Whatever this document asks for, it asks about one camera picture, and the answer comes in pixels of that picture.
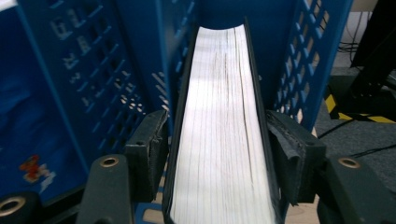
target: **metal grommet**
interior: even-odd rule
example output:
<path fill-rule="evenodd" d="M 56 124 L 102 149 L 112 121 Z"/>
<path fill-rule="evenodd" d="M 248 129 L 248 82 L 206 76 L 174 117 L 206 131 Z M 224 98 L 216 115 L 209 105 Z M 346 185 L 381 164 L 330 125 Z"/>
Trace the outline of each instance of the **metal grommet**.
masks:
<path fill-rule="evenodd" d="M 103 167 L 112 167 L 117 165 L 117 163 L 119 163 L 119 159 L 116 157 L 109 157 L 109 158 L 105 158 L 100 162 L 100 165 Z"/>
<path fill-rule="evenodd" d="M 15 196 L 0 202 L 0 217 L 6 217 L 20 210 L 26 204 L 22 196 Z"/>
<path fill-rule="evenodd" d="M 343 158 L 338 159 L 338 162 L 340 162 L 341 165 L 352 168 L 352 169 L 361 168 L 361 165 L 357 161 L 352 160 L 350 158 L 343 157 Z"/>

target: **black cable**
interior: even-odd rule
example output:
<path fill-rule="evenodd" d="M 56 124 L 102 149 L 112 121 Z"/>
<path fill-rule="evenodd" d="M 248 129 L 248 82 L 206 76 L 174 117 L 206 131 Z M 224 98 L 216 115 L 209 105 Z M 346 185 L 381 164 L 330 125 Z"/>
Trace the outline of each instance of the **black cable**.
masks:
<path fill-rule="evenodd" d="M 368 150 L 365 150 L 363 152 L 355 153 L 355 154 L 352 154 L 352 155 L 349 155 L 349 156 L 350 157 L 354 157 L 354 158 L 358 158 L 358 157 L 366 156 L 366 155 L 373 154 L 373 153 L 376 153 L 376 152 L 379 152 L 379 151 L 392 149 L 393 147 L 395 147 L 394 149 L 396 149 L 396 144 L 393 144 L 393 145 L 390 145 L 390 146 L 387 146 L 387 147 L 378 147 L 378 148 L 368 149 Z"/>
<path fill-rule="evenodd" d="M 335 130 L 341 128 L 342 126 L 344 126 L 344 125 L 346 125 L 346 124 L 348 124 L 348 123 L 350 123 L 350 122 L 352 122 L 352 121 L 354 121 L 354 119 L 349 119 L 349 120 L 347 120 L 347 121 L 344 121 L 344 122 L 338 124 L 337 126 L 335 126 L 335 127 L 331 128 L 330 130 L 326 131 L 325 133 L 319 135 L 319 136 L 318 136 L 318 139 L 320 139 L 320 138 L 326 136 L 326 135 L 329 134 L 329 133 L 334 132 Z"/>

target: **white pages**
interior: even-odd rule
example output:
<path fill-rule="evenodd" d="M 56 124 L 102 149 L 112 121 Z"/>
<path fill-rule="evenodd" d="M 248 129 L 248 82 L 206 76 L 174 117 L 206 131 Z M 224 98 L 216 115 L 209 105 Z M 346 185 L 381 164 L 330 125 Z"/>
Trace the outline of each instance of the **white pages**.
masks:
<path fill-rule="evenodd" d="M 198 32 L 170 216 L 275 222 L 244 25 Z"/>

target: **book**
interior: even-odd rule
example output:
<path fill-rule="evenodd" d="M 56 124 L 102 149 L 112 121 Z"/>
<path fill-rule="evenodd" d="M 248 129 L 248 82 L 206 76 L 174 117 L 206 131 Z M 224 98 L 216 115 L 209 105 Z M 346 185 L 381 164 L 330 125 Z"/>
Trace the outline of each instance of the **book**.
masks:
<path fill-rule="evenodd" d="M 275 223 L 245 26 L 200 27 L 188 82 L 165 221 Z"/>

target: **yellow and black hazard tape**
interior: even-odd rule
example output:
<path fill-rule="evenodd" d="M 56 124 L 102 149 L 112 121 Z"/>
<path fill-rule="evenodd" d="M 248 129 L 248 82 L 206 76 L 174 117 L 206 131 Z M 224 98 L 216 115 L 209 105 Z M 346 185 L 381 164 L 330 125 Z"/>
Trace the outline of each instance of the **yellow and black hazard tape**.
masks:
<path fill-rule="evenodd" d="M 327 110 L 329 111 L 330 118 L 332 119 L 355 119 L 360 121 L 373 121 L 380 123 L 396 123 L 396 120 L 387 119 L 382 116 L 369 115 L 369 114 L 344 113 L 340 111 L 329 89 L 327 89 L 325 92 L 324 100 L 327 106 Z"/>

